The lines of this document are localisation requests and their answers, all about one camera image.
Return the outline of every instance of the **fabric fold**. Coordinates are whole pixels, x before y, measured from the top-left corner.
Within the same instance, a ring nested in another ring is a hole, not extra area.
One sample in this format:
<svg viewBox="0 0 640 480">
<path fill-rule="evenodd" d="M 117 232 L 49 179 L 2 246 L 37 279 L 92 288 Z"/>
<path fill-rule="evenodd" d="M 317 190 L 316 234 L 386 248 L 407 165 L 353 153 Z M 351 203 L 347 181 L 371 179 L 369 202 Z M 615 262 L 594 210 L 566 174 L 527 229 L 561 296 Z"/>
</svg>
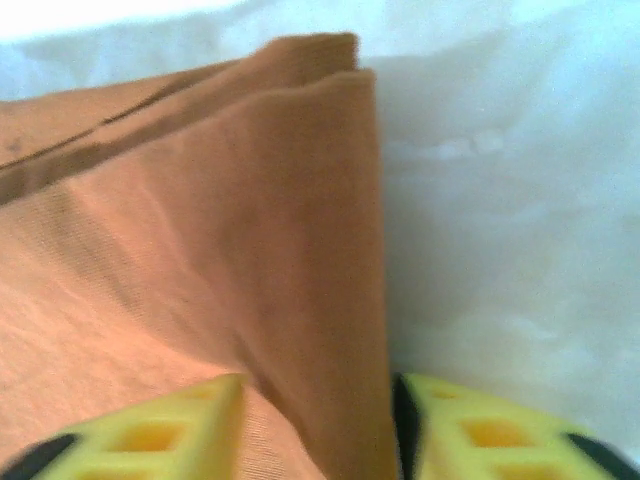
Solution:
<svg viewBox="0 0 640 480">
<path fill-rule="evenodd" d="M 200 82 L 203 110 L 167 97 L 170 128 L 0 209 L 0 455 L 231 370 L 254 387 L 242 478 L 396 477 L 375 79 L 324 38 Z"/>
<path fill-rule="evenodd" d="M 141 93 L 134 91 L 133 85 L 128 90 L 122 87 L 108 97 L 118 98 L 118 92 L 124 91 L 129 103 L 125 104 L 120 99 L 116 102 L 119 109 L 112 107 L 105 111 L 104 107 L 96 108 L 93 114 L 93 109 L 89 109 L 90 113 L 81 117 L 80 125 L 87 124 L 92 119 L 95 121 L 98 113 L 102 113 L 105 118 L 84 129 L 70 130 L 72 122 L 54 122 L 55 128 L 50 129 L 49 133 L 49 144 L 45 143 L 46 137 L 42 134 L 36 139 L 30 139 L 30 132 L 33 130 L 30 123 L 42 121 L 42 117 L 46 118 L 46 113 L 54 114 L 55 110 L 47 109 L 47 104 L 60 111 L 65 109 L 65 102 L 68 104 L 70 99 L 65 99 L 64 94 L 61 94 L 58 96 L 62 98 L 52 96 L 42 99 L 40 103 L 32 102 L 20 112 L 35 111 L 35 115 L 21 114 L 9 123 L 18 125 L 19 131 L 12 133 L 13 129 L 9 129 L 6 135 L 10 138 L 4 143 L 10 146 L 5 148 L 5 152 L 10 153 L 11 145 L 21 145 L 29 140 L 47 146 L 0 168 L 0 204 L 33 193 L 66 176 L 91 168 L 139 143 L 158 138 L 205 118 L 249 93 L 269 88 L 301 86 L 326 75 L 353 70 L 356 62 L 355 47 L 356 38 L 351 34 L 284 37 L 272 41 L 246 59 L 222 64 L 217 68 L 210 67 L 185 73 L 158 93 L 144 97 L 137 104 L 132 104 L 131 100 L 141 97 Z M 160 80 L 162 79 L 153 83 L 143 82 L 140 88 L 147 92 L 156 84 L 169 82 Z M 93 90 L 86 92 L 82 98 L 82 105 L 93 104 L 93 97 L 101 100 L 98 102 L 101 107 L 104 97 Z M 80 102 L 79 97 L 72 97 L 71 100 Z M 72 111 L 76 110 L 73 104 L 70 108 Z M 63 132 L 66 132 L 68 137 L 60 140 Z"/>
<path fill-rule="evenodd" d="M 233 63 L 22 101 L 0 101 L 0 124 L 5 126 L 0 131 L 0 166 L 64 144 L 104 122 L 188 88 Z"/>
</svg>

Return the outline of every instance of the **white sheet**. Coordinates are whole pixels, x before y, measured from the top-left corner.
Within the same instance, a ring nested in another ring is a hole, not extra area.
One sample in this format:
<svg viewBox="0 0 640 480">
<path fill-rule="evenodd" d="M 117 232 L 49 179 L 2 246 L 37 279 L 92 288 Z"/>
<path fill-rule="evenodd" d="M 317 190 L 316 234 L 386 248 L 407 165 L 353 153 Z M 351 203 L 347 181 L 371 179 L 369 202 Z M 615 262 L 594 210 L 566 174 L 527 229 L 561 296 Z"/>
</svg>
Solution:
<svg viewBox="0 0 640 480">
<path fill-rule="evenodd" d="M 3 99 L 359 33 L 396 368 L 585 423 L 640 462 L 640 3 L 129 1 L 27 25 L 30 2 L 0 19 Z"/>
</svg>

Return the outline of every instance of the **folded cloth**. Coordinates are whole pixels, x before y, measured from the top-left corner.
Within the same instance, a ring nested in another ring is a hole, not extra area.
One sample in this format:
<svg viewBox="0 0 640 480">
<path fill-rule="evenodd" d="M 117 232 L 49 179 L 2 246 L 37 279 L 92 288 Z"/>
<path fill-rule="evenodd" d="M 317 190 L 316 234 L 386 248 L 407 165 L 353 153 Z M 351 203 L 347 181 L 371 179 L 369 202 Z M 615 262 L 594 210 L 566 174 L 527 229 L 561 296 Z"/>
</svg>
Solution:
<svg viewBox="0 0 640 480">
<path fill-rule="evenodd" d="M 96 126 L 142 108 L 226 69 L 233 62 L 103 88 L 0 102 L 0 165 L 68 142 Z M 73 112 L 73 115 L 61 115 Z"/>
<path fill-rule="evenodd" d="M 54 173 L 0 209 L 0 459 L 244 371 L 241 478 L 396 477 L 374 76 L 354 44 L 281 39 L 6 163 Z"/>
</svg>

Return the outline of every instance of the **square hole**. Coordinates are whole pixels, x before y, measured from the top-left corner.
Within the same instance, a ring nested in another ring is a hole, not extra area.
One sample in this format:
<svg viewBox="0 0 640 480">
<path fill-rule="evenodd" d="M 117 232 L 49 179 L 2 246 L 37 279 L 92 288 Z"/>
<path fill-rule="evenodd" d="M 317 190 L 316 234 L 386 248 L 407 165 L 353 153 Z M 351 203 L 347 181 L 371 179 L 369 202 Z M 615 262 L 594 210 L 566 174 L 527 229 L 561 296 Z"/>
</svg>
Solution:
<svg viewBox="0 0 640 480">
<path fill-rule="evenodd" d="M 77 478 L 78 480 L 151 480 L 151 474 L 148 472 L 96 470 L 83 473 Z"/>
<path fill-rule="evenodd" d="M 551 465 L 502 465 L 496 467 L 499 480 L 566 480 L 565 475 Z"/>
<path fill-rule="evenodd" d="M 129 428 L 111 452 L 163 452 L 177 445 L 186 426 L 180 423 L 141 423 Z"/>
<path fill-rule="evenodd" d="M 502 419 L 467 420 L 462 428 L 476 447 L 532 447 L 533 442 L 517 425 Z"/>
</svg>

